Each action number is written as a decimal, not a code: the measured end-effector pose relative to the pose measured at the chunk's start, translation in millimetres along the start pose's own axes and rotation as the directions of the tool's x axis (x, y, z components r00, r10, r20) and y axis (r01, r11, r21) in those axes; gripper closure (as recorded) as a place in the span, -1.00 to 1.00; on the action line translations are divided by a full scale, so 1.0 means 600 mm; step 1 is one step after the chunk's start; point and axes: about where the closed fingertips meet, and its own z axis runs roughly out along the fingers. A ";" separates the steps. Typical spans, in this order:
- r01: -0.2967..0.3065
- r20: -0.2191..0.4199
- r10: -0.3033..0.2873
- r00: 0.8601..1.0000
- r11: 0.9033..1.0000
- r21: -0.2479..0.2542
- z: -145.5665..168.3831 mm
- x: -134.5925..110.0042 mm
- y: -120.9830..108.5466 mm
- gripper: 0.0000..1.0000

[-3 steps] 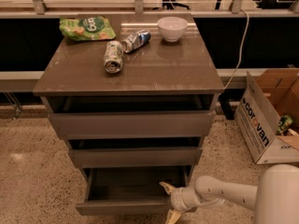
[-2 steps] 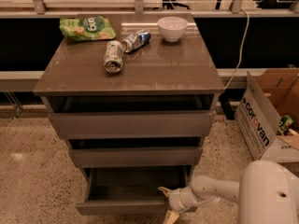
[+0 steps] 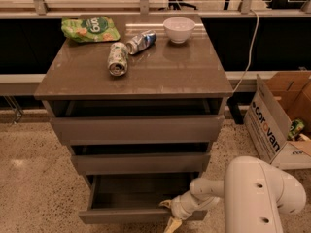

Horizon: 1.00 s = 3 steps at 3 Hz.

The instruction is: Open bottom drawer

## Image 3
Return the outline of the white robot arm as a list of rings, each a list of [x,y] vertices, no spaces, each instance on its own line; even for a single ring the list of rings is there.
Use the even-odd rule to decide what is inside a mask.
[[[301,182],[251,156],[234,158],[221,181],[197,178],[190,189],[160,204],[171,211],[164,233],[174,233],[198,211],[224,201],[225,233],[283,233],[281,214],[295,215],[306,204]]]

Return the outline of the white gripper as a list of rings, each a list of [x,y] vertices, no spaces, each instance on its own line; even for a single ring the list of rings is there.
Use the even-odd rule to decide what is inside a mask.
[[[182,225],[183,220],[191,217],[202,203],[202,200],[193,196],[189,191],[175,197],[172,201],[161,201],[159,206],[171,209],[173,215],[173,217],[169,218],[164,233],[174,233]]]

